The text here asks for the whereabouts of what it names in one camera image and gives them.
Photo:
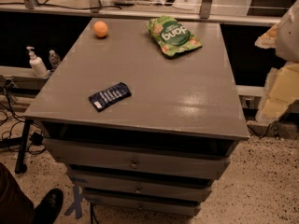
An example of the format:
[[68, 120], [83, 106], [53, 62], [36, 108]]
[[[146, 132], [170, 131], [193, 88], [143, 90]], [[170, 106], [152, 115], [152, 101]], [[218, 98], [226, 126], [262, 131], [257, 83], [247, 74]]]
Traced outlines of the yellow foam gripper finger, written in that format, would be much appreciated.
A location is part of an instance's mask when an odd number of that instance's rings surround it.
[[255, 119], [263, 124], [278, 121], [298, 99], [299, 63], [286, 62], [280, 69], [271, 68]]

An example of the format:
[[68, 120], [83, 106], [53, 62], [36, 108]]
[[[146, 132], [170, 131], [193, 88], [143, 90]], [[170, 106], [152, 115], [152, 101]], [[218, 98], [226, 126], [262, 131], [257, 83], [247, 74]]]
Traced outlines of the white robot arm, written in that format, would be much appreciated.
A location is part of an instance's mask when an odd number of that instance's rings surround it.
[[282, 68], [272, 68], [268, 73], [255, 117], [261, 123], [271, 124], [299, 99], [299, 0], [279, 23], [258, 37], [255, 46], [274, 49], [276, 55], [286, 61]]

